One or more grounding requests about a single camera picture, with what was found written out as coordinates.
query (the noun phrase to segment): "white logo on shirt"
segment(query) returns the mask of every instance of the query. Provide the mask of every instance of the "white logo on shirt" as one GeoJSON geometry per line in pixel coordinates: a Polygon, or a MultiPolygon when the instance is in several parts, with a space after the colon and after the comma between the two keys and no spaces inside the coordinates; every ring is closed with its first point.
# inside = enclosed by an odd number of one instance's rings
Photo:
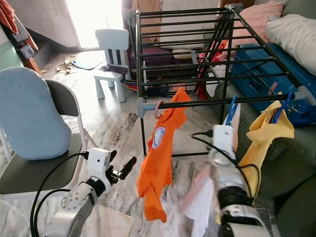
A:
{"type": "Polygon", "coordinates": [[[155,135],[154,135],[154,140],[153,140],[153,145],[152,148],[155,150],[159,147],[159,145],[162,142],[162,137],[164,136],[166,132],[165,127],[158,127],[155,129],[155,135]]]}

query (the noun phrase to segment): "light blue cushion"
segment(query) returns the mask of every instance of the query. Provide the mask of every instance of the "light blue cushion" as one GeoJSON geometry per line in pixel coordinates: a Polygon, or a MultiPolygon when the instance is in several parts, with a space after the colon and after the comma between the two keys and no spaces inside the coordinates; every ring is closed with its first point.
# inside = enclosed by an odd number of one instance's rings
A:
{"type": "Polygon", "coordinates": [[[55,158],[70,147],[71,130],[46,82],[28,68],[0,71],[0,126],[14,151],[28,160],[55,158]]]}

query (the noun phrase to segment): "blue suitcase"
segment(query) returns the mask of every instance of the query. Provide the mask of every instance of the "blue suitcase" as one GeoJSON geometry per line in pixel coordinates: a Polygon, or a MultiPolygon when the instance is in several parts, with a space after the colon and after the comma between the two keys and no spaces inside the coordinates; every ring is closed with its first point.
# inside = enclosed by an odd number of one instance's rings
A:
{"type": "MultiPolygon", "coordinates": [[[[269,43],[269,47],[296,76],[296,78],[316,97],[316,77],[299,65],[294,58],[287,54],[281,47],[274,43],[269,43]]],[[[253,47],[256,44],[244,44],[241,47],[253,47]]],[[[269,55],[263,49],[241,50],[238,51],[235,60],[250,60],[268,58],[269,55]]],[[[282,73],[282,70],[275,62],[234,64],[232,76],[239,75],[263,75],[282,73]]],[[[244,93],[245,96],[271,95],[282,92],[297,92],[297,89],[287,77],[268,77],[268,78],[246,78],[233,80],[234,84],[244,93]]],[[[254,103],[257,111],[265,110],[271,102],[254,103]]],[[[286,114],[294,126],[308,125],[316,123],[316,106],[309,105],[304,100],[290,101],[286,109],[286,114]]]]}

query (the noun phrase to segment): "gray chair seat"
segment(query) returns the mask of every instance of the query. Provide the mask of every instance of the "gray chair seat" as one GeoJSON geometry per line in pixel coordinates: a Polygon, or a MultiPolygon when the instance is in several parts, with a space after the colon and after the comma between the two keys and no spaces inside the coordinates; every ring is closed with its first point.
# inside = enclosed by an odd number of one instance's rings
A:
{"type": "MultiPolygon", "coordinates": [[[[46,175],[63,159],[79,153],[82,148],[80,133],[72,133],[70,149],[63,155],[46,160],[26,160],[14,155],[0,178],[0,195],[37,191],[46,175]]],[[[62,164],[47,180],[43,190],[60,189],[74,176],[78,156],[62,164]]]]}

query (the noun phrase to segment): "black cable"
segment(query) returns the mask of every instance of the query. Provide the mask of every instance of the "black cable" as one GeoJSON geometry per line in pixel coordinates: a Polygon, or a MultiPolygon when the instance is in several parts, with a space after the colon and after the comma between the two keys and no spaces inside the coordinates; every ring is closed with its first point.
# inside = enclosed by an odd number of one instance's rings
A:
{"type": "Polygon", "coordinates": [[[258,188],[259,188],[259,175],[260,175],[260,172],[259,172],[258,167],[257,167],[256,165],[254,165],[254,164],[247,164],[247,165],[245,165],[245,166],[239,166],[239,165],[237,164],[237,161],[234,160],[234,159],[232,159],[225,151],[223,151],[223,150],[219,149],[218,147],[214,146],[213,144],[211,144],[211,143],[209,143],[209,142],[207,142],[207,141],[205,141],[205,140],[203,140],[203,139],[201,139],[201,138],[195,136],[195,135],[208,135],[208,133],[210,133],[210,132],[211,132],[211,131],[194,133],[194,134],[191,135],[191,137],[192,137],[193,139],[195,139],[195,140],[198,140],[198,141],[200,141],[200,142],[203,142],[203,143],[207,144],[208,146],[214,148],[216,151],[218,151],[220,154],[222,154],[223,156],[225,156],[231,163],[234,164],[234,166],[236,167],[236,169],[238,169],[238,171],[239,171],[239,172],[241,173],[241,175],[243,176],[243,178],[244,178],[244,180],[245,180],[245,182],[246,182],[248,191],[249,191],[249,195],[250,195],[251,202],[253,202],[254,198],[255,198],[256,195],[257,195],[257,191],[258,191],[258,188]],[[249,181],[248,181],[248,179],[246,178],[246,175],[245,175],[245,173],[244,173],[243,170],[242,170],[243,168],[247,168],[247,167],[249,167],[249,166],[255,167],[255,168],[256,168],[256,171],[257,171],[257,173],[258,173],[258,183],[257,183],[256,194],[255,194],[254,197],[251,195],[251,188],[250,188],[250,185],[249,185],[249,181]]]}
{"type": "Polygon", "coordinates": [[[69,192],[71,191],[70,189],[56,189],[56,190],[53,190],[53,191],[50,191],[48,194],[45,195],[45,197],[40,201],[39,205],[37,206],[36,208],[36,211],[35,211],[35,215],[34,215],[34,230],[36,232],[38,232],[38,215],[39,215],[39,212],[40,212],[40,208],[41,206],[43,205],[44,201],[50,196],[52,195],[53,193],[56,193],[56,192],[69,192]]]}
{"type": "Polygon", "coordinates": [[[31,215],[30,215],[30,229],[31,229],[31,235],[32,237],[40,237],[39,236],[39,233],[38,233],[38,230],[37,229],[34,229],[34,211],[35,211],[35,206],[36,206],[36,203],[39,199],[39,196],[40,196],[40,192],[41,190],[43,189],[43,186],[45,184],[45,182],[47,181],[47,179],[51,176],[51,174],[58,168],[60,167],[63,163],[65,163],[66,161],[68,161],[70,158],[73,158],[73,157],[76,157],[76,156],[84,156],[86,158],[86,156],[88,156],[89,152],[84,152],[84,153],[76,153],[76,154],[73,154],[67,158],[65,158],[64,160],[62,160],[60,163],[58,163],[58,165],[56,165],[47,175],[46,177],[44,178],[43,182],[41,183],[40,187],[39,187],[39,190],[37,191],[36,193],[36,196],[35,196],[35,199],[34,199],[34,202],[33,202],[33,205],[32,205],[32,210],[31,210],[31,215]]]}
{"type": "Polygon", "coordinates": [[[244,168],[247,168],[247,167],[254,167],[257,171],[257,174],[258,174],[258,179],[257,179],[257,188],[256,188],[256,193],[255,193],[255,196],[253,197],[253,199],[255,199],[258,195],[258,192],[259,192],[259,183],[260,183],[260,171],[259,171],[259,168],[258,166],[256,166],[255,164],[247,164],[247,165],[243,165],[243,166],[240,166],[240,168],[244,169],[244,168]]]}

